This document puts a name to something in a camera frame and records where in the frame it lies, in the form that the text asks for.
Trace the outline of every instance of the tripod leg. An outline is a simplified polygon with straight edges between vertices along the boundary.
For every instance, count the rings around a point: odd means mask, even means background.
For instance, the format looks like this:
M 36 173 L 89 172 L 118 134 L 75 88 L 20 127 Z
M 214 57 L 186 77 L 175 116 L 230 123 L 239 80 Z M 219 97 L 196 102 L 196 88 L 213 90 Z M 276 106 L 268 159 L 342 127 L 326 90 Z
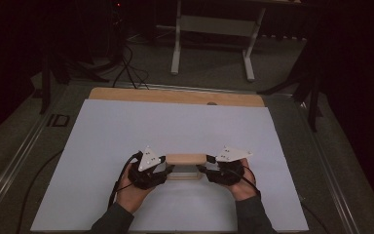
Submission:
M 44 114 L 51 103 L 51 71 L 47 51 L 42 56 L 42 105 L 40 114 Z
M 296 84 L 296 83 L 300 83 L 301 81 L 305 80 L 307 78 L 307 74 L 301 74 L 299 75 L 298 77 L 296 78 L 293 78 L 293 79 L 287 79 L 285 80 L 284 82 L 268 89 L 268 90 L 264 90 L 264 91 L 258 91 L 257 94 L 258 95 L 271 95 L 279 90 L 282 90 L 288 86 L 291 86 L 293 84 Z
M 308 123 L 313 132 L 317 132 L 316 116 L 318 112 L 318 88 L 320 85 L 320 78 L 315 76 L 314 85 L 311 93 L 311 104 L 309 106 Z
M 174 53 L 172 54 L 172 63 L 171 63 L 171 74 L 178 74 L 178 66 L 180 64 L 180 38 L 181 38 L 181 0 L 177 0 L 177 18 L 175 20 L 175 45 Z
M 57 58 L 54 54 L 49 54 L 48 59 L 51 71 L 53 72 L 56 80 L 61 84 L 68 84 L 71 78 L 69 77 L 65 65 L 61 62 L 61 59 Z
M 306 75 L 305 79 L 300 82 L 299 86 L 292 95 L 294 101 L 303 102 L 311 92 L 313 85 L 314 77 L 312 76 L 312 74 Z
M 97 75 L 95 75 L 93 72 L 89 71 L 87 68 L 82 66 L 80 63 L 77 61 L 69 58 L 66 55 L 63 54 L 57 54 L 61 59 L 63 59 L 65 62 L 68 62 L 71 66 L 73 66 L 75 69 L 77 69 L 79 72 L 81 72 L 83 75 L 87 76 L 88 78 L 94 80 L 94 81 L 99 81 L 99 82 L 109 82 L 109 80 L 103 79 Z

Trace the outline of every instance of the metal stand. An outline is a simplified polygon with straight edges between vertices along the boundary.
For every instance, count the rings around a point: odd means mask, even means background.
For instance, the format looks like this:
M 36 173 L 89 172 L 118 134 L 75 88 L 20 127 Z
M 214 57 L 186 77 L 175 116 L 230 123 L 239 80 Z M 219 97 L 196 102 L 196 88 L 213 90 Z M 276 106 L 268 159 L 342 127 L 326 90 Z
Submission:
M 50 52 L 49 48 L 45 47 L 43 49 L 42 58 L 42 106 L 40 114 L 44 114 L 51 103 L 51 73 L 59 83 L 68 84 L 70 77 L 65 67 L 66 63 L 91 80 L 97 82 L 109 82 L 109 80 L 97 76 L 95 73 L 68 56 Z
M 181 31 L 195 31 L 204 33 L 216 33 L 224 35 L 250 37 L 250 43 L 243 51 L 243 61 L 245 73 L 248 81 L 254 81 L 255 75 L 250 60 L 254 43 L 260 29 L 260 25 L 266 8 L 260 9 L 256 21 L 234 20 L 234 19 L 216 19 L 195 16 L 181 15 L 181 0 L 177 0 L 177 18 L 175 22 L 175 46 L 172 56 L 171 74 L 177 75 L 180 64 L 180 34 Z
M 303 102 L 309 94 L 311 100 L 309 105 L 308 123 L 312 131 L 316 132 L 316 116 L 318 111 L 318 92 L 321 81 L 320 62 L 310 52 L 310 46 L 306 45 L 299 59 L 293 65 L 287 79 L 268 90 L 257 92 L 258 95 L 271 95 L 281 89 L 299 83 L 292 97 L 295 101 Z

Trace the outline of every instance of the white metal leg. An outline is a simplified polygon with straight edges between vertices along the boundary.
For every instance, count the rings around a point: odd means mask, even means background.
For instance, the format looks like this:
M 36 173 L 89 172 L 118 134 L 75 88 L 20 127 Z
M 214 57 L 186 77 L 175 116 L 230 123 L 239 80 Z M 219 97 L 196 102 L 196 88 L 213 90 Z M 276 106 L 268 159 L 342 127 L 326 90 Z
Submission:
M 174 53 L 172 55 L 172 64 L 171 64 L 171 74 L 173 74 L 173 75 L 178 74 L 178 65 L 180 64 L 180 52 L 181 52 L 180 19 L 181 19 L 181 0 L 177 0 L 177 19 L 175 21 L 175 46 L 174 46 Z
M 255 75 L 253 71 L 253 66 L 251 65 L 250 55 L 253 51 L 254 43 L 256 42 L 257 35 L 259 33 L 260 26 L 262 24 L 263 16 L 266 12 L 266 8 L 262 8 L 259 11 L 259 16 L 257 17 L 257 21 L 254 24 L 253 32 L 250 36 L 250 44 L 248 45 L 247 49 L 243 51 L 243 61 L 244 61 L 244 68 L 245 68 L 245 74 L 247 76 L 248 81 L 254 81 Z

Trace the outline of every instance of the white sheet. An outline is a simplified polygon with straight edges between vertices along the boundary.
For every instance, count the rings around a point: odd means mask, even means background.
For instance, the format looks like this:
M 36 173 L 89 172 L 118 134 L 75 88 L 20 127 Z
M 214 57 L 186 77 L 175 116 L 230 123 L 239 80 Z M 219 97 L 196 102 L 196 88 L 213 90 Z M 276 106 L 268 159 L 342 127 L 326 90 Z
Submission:
M 248 161 L 274 228 L 308 230 L 268 108 L 94 99 L 81 109 L 31 230 L 90 229 L 125 162 L 147 145 L 158 155 L 217 155 L 224 145 L 252 151 Z M 131 225 L 131 231 L 236 230 L 233 197 L 205 176 L 158 186 Z

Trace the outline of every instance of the sleeve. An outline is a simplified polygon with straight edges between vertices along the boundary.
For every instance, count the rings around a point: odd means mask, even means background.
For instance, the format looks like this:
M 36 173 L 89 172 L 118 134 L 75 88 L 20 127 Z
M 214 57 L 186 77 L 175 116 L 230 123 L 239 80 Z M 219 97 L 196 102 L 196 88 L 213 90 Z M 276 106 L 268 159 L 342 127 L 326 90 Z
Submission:
M 108 211 L 91 227 L 87 233 L 90 234 L 109 234 L 109 233 L 127 233 L 134 216 L 123 207 L 114 203 Z
M 259 196 L 236 202 L 239 234 L 277 233 L 267 217 Z

